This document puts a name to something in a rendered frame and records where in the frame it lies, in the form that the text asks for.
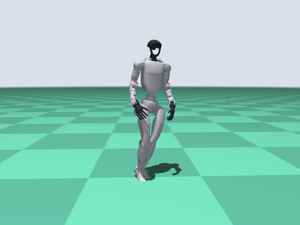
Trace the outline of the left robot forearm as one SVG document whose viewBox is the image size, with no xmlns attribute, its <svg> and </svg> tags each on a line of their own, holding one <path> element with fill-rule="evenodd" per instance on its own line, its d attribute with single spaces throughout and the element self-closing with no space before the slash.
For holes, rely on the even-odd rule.
<svg viewBox="0 0 300 225">
<path fill-rule="evenodd" d="M 170 104 L 170 101 L 174 101 L 171 88 L 169 90 L 165 91 L 165 94 L 167 96 L 169 104 Z M 174 105 L 176 105 L 175 101 L 174 101 Z"/>
</svg>

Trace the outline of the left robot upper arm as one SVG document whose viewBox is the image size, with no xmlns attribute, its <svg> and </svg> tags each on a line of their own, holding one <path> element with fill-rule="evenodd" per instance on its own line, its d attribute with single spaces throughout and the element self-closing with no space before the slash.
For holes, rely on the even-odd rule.
<svg viewBox="0 0 300 225">
<path fill-rule="evenodd" d="M 165 71 L 164 71 L 162 89 L 169 90 L 171 87 L 170 84 L 168 83 L 169 77 L 170 77 L 171 66 L 167 63 L 164 63 L 164 64 L 165 64 Z"/>
</svg>

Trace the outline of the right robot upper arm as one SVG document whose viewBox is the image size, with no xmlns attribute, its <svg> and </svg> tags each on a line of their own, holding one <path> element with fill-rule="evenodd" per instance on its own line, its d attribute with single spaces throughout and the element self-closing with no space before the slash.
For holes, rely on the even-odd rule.
<svg viewBox="0 0 300 225">
<path fill-rule="evenodd" d="M 138 77 L 139 77 L 139 73 L 140 70 L 143 69 L 145 62 L 144 61 L 136 61 L 134 63 L 134 68 L 133 68 L 133 72 L 132 72 L 132 76 L 131 76 L 131 82 L 132 82 L 132 88 L 137 89 L 138 88 L 138 83 L 136 82 Z"/>
</svg>

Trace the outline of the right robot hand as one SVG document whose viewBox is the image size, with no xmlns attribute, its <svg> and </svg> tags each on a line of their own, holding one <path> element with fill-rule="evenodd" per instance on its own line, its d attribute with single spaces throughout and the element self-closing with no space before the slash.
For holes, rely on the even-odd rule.
<svg viewBox="0 0 300 225">
<path fill-rule="evenodd" d="M 148 110 L 147 108 L 145 108 L 145 107 L 143 107 L 143 106 L 141 106 L 140 104 L 139 104 L 139 102 L 138 102 L 138 100 L 136 99 L 136 103 L 133 105 L 133 107 L 135 108 L 135 112 L 136 112 L 136 114 L 137 114 L 137 116 L 138 116 L 138 118 L 140 119 L 140 120 L 142 120 L 142 119 L 144 119 L 143 117 L 145 117 L 144 116 L 144 114 L 145 115 L 147 115 L 145 112 L 144 112 L 144 110 L 143 109 L 145 109 L 146 111 Z M 143 113 L 144 114 L 143 114 Z M 143 117 L 142 117 L 143 116 Z M 148 116 L 148 115 L 147 115 Z M 142 119 L 141 119 L 141 118 Z M 145 118 L 147 118 L 147 117 L 145 117 Z"/>
</svg>

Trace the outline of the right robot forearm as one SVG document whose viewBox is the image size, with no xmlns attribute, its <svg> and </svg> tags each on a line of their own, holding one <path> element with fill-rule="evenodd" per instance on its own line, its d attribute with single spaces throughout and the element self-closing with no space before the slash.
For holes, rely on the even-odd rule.
<svg viewBox="0 0 300 225">
<path fill-rule="evenodd" d="M 134 105 L 136 103 L 136 89 L 132 88 L 132 82 L 130 82 L 129 84 L 129 93 L 130 93 L 130 101 L 132 103 L 132 105 Z"/>
</svg>

